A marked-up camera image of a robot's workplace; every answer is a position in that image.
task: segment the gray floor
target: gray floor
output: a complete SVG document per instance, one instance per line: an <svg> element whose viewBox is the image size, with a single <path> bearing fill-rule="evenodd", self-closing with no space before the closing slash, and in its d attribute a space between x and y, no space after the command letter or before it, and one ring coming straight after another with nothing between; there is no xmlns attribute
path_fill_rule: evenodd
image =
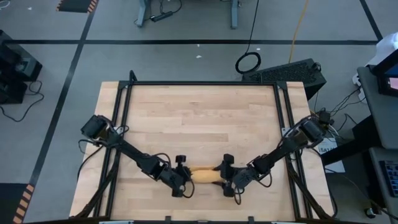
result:
<svg viewBox="0 0 398 224"><path fill-rule="evenodd" d="M86 14L56 12L58 0L12 0L0 11L0 29L13 39L78 40ZM253 39L291 40L304 0L260 1ZM398 31L396 0L367 0L382 35ZM147 22L138 29L132 22L137 17L138 1L101 0L87 39L95 40L167 40L167 39L248 39L254 0L242 0L239 27L230 30L229 3L214 0L183 0L176 15L158 23ZM159 3L152 10L158 14ZM377 40L357 0L310 1L299 40ZM0 182L26 183L37 160L45 133L68 74L76 45L23 45L44 68L43 102L35 105L21 123L0 116L2 156ZM57 128L43 166L25 222L67 218L76 187L76 172L82 160L77 148L82 124L93 114L100 83L127 79L133 69L140 80L240 80L234 64L247 45L85 45L72 84L63 106ZM261 54L261 68L287 63L289 45L252 45ZM297 45L294 61L313 58L322 65L328 83L320 90L317 109L331 110L355 87L351 78L358 66L374 56L373 45ZM245 60L249 68L252 61ZM22 105L5 106L8 113L19 117L34 100L27 97ZM357 100L351 97L349 102ZM343 122L344 113L356 121L369 115L368 107L359 103L340 111L335 127ZM353 127L347 122L343 131ZM387 223L385 216L367 219L360 194L338 177L328 177L339 206L342 220Z"/></svg>

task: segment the yellow cable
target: yellow cable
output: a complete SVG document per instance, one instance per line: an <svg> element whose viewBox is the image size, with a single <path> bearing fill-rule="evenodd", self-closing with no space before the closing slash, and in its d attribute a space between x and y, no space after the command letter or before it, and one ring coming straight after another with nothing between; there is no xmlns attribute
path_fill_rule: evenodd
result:
<svg viewBox="0 0 398 224"><path fill-rule="evenodd" d="M294 51L294 42L296 41L297 32L299 31L299 27L300 27L301 21L302 21L303 18L304 18L305 11L307 10L308 1L309 1L309 0L305 0L305 4L304 4L303 11L302 11L302 13L301 13L300 19L298 20L298 24L297 24L297 27L296 27L296 31L294 32L292 46L290 47L289 63L292 61L293 51Z"/></svg>

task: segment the black keyboard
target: black keyboard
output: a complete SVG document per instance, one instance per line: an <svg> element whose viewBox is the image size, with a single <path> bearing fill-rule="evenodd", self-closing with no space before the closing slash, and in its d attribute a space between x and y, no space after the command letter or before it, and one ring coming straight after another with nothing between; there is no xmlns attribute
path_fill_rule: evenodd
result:
<svg viewBox="0 0 398 224"><path fill-rule="evenodd" d="M258 71L257 73L250 75L249 79L257 81L259 80L260 75L264 81L288 80L291 82L313 83L317 80L315 78L314 69L310 68L308 63L305 62Z"/></svg>
<svg viewBox="0 0 398 224"><path fill-rule="evenodd" d="M380 161L391 197L398 197L398 161Z"/></svg>

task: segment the black floor line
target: black floor line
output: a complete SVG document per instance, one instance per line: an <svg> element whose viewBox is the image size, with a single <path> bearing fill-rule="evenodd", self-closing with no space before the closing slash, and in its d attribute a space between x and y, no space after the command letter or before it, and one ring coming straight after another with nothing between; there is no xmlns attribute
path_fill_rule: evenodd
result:
<svg viewBox="0 0 398 224"><path fill-rule="evenodd" d="M366 17L368 18L368 20L369 20L369 22L370 22L370 24L372 26L374 34L376 35L376 37L377 37L377 39L379 41L382 40L383 39L383 35L381 35L381 32L380 32L379 28L377 27L376 21L374 20L374 18L372 16L372 13L371 13L371 11L369 9L368 4L366 3L365 0L359 0L359 1L360 1L361 5L362 5L363 10L365 11Z"/></svg>
<svg viewBox="0 0 398 224"><path fill-rule="evenodd" d="M6 44L80 44L82 40L7 40ZM376 45L377 40L296 40L296 45ZM248 44L249 40L83 40L91 45ZM291 45L292 40L252 40L252 44Z"/></svg>
<svg viewBox="0 0 398 224"><path fill-rule="evenodd" d="M34 185L34 186L36 186L37 181L39 180L39 176L40 176L40 173L42 171L45 158L46 158L47 153L49 151L51 140L52 140L54 132L55 132L55 128L57 127L58 120L59 120L60 115L61 115L63 104L65 103L65 99L67 98L69 87L70 87L70 84L72 82L72 78L73 78L73 76L75 74L75 70L76 70L77 64L79 62L81 51L83 50L84 40L87 38L87 34L88 34L89 29L90 29L90 25L93 22L94 14L95 14L95 10L87 18L85 28L83 29L83 33L81 34L79 44L78 44L78 46L76 48L75 56L73 56L73 60L72 60L72 62L70 64L68 75L67 75L67 77L65 79L65 83L63 84L62 91L61 91L60 97L58 99L57 106L55 107L55 111L54 111L54 114L52 116L50 126L49 126L49 128L47 130L47 133L45 135L44 142L43 142L42 148L40 150L39 157L37 158L35 167L34 167L33 172L32 172L32 176L30 177L29 183Z"/></svg>

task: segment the wooden table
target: wooden table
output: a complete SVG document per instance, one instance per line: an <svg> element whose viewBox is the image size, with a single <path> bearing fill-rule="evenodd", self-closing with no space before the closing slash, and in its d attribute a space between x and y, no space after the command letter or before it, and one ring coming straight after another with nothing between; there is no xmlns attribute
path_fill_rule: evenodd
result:
<svg viewBox="0 0 398 224"><path fill-rule="evenodd" d="M304 88L302 83L287 84L294 120L298 121L309 115ZM102 83L95 114L112 117L117 86L117 82ZM217 166L223 154L230 153L235 156L235 166L242 167L256 156L271 152L281 138L271 86L139 85L132 89L127 119L130 130L125 140L149 154L165 152L172 160L185 154L187 166ZM95 149L88 145L86 153ZM104 150L81 171L70 215L77 214L98 188L103 157ZM333 214L320 158L304 151L302 161L309 191L328 214ZM247 221L248 216L253 216L256 221L294 221L284 160L275 164L272 177L268 189L255 182L248 185L241 205L224 197L221 187L212 184L196 184L191 199L173 198L170 188L148 178L123 155L111 218L164 220L171 216L172 220ZM298 188L297 195L305 217Z"/></svg>

